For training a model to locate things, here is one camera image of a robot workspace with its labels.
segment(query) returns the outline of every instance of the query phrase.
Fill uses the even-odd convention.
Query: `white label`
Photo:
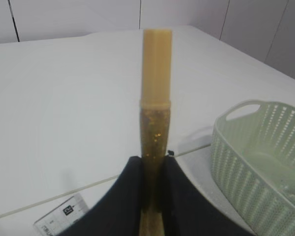
[[[56,236],[78,221],[88,210],[78,193],[37,220],[34,228],[43,236]]]

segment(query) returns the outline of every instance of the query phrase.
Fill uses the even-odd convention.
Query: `gold glitter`
[[[141,150],[145,194],[140,222],[140,236],[163,236],[159,189],[156,187],[164,162],[170,124],[170,110],[141,110]]]

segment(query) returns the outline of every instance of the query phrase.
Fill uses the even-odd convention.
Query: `plastic container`
[[[259,109],[229,119],[243,107]],[[211,174],[260,236],[295,236],[295,107],[246,101],[214,125]]]

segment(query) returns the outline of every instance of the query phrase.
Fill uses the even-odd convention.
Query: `white wall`
[[[290,0],[266,64],[295,78],[295,0]]]
[[[221,40],[264,62],[288,0],[230,0]]]
[[[17,42],[7,0],[0,0],[0,43]]]
[[[140,0],[14,0],[20,41],[139,28]]]
[[[229,0],[142,0],[141,28],[192,25],[220,38]]]

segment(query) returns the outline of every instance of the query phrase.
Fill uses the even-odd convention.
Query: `basket handle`
[[[266,102],[260,101],[260,100],[247,100],[247,101],[243,101],[243,102],[241,102],[241,103],[233,106],[232,108],[230,108],[226,113],[224,113],[221,116],[221,118],[224,119],[224,120],[226,120],[226,121],[228,121],[226,119],[226,117],[228,115],[230,115],[231,113],[235,112],[236,110],[242,108],[242,107],[249,106],[249,105],[260,105],[260,108],[257,110],[257,111],[259,111],[261,109],[261,107],[264,106],[265,104],[266,104]]]

